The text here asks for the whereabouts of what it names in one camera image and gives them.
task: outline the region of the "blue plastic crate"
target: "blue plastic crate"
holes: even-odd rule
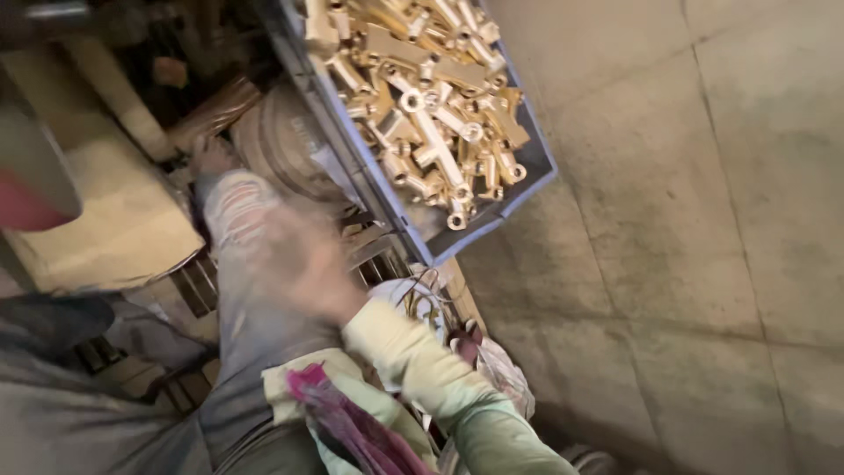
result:
[[[314,112],[364,205],[376,219],[392,226],[411,258],[431,267],[442,264],[476,239],[500,226],[516,208],[556,175],[556,162],[536,120],[530,98],[525,96],[517,111],[517,119],[530,134],[531,140],[514,155],[527,169],[527,177],[507,189],[503,201],[484,207],[466,229],[445,229],[426,242],[419,231],[414,229],[402,201],[384,177],[376,158],[346,113],[345,105],[340,101],[337,88],[324,65],[311,60],[313,57],[308,54],[302,39],[304,21],[296,12],[293,2],[277,1],[279,3],[268,10],[265,20],[279,59]],[[499,41],[497,46],[507,58],[509,84],[523,88],[504,45]]]

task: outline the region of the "person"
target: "person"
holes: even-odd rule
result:
[[[197,195],[219,259],[219,377],[187,418],[64,368],[58,356],[114,316],[90,298],[0,302],[0,460],[6,473],[360,473],[316,437],[285,375],[321,364],[331,382],[436,470],[409,413],[366,384],[344,348],[398,382],[475,474],[576,473],[505,396],[423,325],[349,279],[330,225],[200,139]]]

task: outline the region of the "hand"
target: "hand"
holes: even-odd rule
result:
[[[314,205],[282,203],[266,214],[254,269],[280,305],[340,326],[368,300],[349,278],[339,236]]]
[[[200,173],[216,177],[240,167],[240,160],[229,142],[205,135],[198,135],[193,140],[190,168],[194,177]]]

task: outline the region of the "ripped jeans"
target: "ripped jeans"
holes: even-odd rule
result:
[[[272,421],[261,371],[330,347],[339,331],[281,311],[247,271],[262,217],[280,197],[235,170],[197,184],[219,257],[219,377],[187,418],[62,367],[57,357],[102,334],[114,315],[90,298],[0,301],[0,461],[8,473],[211,473]]]

